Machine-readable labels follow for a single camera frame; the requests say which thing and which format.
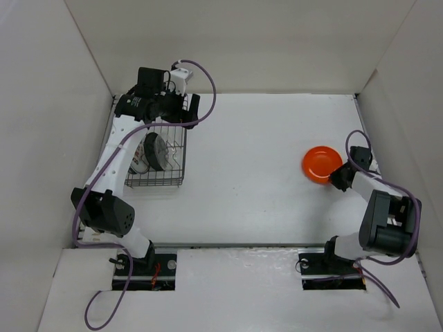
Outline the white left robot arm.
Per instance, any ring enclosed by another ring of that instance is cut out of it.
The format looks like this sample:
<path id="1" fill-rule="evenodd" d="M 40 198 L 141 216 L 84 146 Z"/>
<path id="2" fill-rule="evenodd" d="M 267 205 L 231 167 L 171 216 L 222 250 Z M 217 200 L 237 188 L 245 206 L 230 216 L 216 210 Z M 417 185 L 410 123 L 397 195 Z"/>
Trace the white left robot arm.
<path id="1" fill-rule="evenodd" d="M 83 187 L 71 192 L 72 233 L 80 248 L 125 251 L 137 273 L 150 273 L 152 242 L 136 226 L 135 209 L 123 200 L 127 173 L 142 139 L 158 127 L 190 129 L 199 123 L 199 95 L 187 96 L 192 71 L 141 67 L 138 79 L 115 107 L 105 148 Z"/>

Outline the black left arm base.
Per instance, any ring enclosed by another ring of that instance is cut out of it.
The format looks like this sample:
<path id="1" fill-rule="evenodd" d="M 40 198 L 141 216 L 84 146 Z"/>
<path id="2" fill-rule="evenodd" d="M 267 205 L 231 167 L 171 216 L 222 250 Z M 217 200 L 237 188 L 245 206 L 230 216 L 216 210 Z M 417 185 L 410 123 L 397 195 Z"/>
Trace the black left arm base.
<path id="1" fill-rule="evenodd" d="M 129 273 L 129 258 L 119 250 L 116 258 L 110 258 L 114 268 L 111 282 L 113 291 L 122 291 Z M 177 249 L 155 248 L 153 244 L 144 258 L 134 258 L 134 267 L 127 290 L 174 291 L 177 272 Z"/>

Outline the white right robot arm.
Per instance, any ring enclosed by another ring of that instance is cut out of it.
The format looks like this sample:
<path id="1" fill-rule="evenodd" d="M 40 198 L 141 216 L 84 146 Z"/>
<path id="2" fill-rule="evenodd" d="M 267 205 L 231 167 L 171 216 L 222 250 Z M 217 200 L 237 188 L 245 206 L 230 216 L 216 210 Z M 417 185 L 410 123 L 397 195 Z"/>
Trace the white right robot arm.
<path id="1" fill-rule="evenodd" d="M 334 273 L 345 261 L 358 258 L 409 258 L 416 252 L 422 202 L 371 173 L 371 163 L 370 149 L 352 146 L 348 161 L 329 177 L 336 189 L 359 194 L 367 207 L 358 232 L 326 242 L 320 264 L 327 272 Z"/>

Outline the orange plate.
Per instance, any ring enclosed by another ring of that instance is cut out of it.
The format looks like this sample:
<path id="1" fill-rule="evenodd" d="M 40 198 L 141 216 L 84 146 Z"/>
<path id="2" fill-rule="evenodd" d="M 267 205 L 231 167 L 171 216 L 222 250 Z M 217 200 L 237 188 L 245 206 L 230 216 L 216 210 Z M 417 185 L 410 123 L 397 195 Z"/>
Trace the orange plate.
<path id="1" fill-rule="evenodd" d="M 329 176 L 342 165 L 341 155 L 328 146 L 312 147 L 302 159 L 304 175 L 321 185 L 329 183 Z"/>

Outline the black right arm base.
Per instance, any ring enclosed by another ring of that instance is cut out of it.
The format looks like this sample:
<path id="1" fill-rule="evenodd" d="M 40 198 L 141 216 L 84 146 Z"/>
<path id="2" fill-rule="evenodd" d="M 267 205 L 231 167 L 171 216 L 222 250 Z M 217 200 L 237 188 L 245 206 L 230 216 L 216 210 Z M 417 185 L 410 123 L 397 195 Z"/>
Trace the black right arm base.
<path id="1" fill-rule="evenodd" d="M 324 248 L 308 248 L 298 251 L 296 270 L 302 276 L 304 291 L 365 291 L 361 271 L 349 259 L 334 254 L 335 243 L 331 239 Z"/>

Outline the black plate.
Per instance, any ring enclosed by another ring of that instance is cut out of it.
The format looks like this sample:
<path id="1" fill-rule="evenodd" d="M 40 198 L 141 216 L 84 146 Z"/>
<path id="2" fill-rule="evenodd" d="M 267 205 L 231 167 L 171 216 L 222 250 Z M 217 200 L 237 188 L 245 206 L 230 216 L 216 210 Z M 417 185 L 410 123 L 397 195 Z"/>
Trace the black plate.
<path id="1" fill-rule="evenodd" d="M 166 141 L 157 133 L 150 132 L 146 135 L 143 146 L 150 167 L 157 172 L 165 171 L 169 159 Z"/>

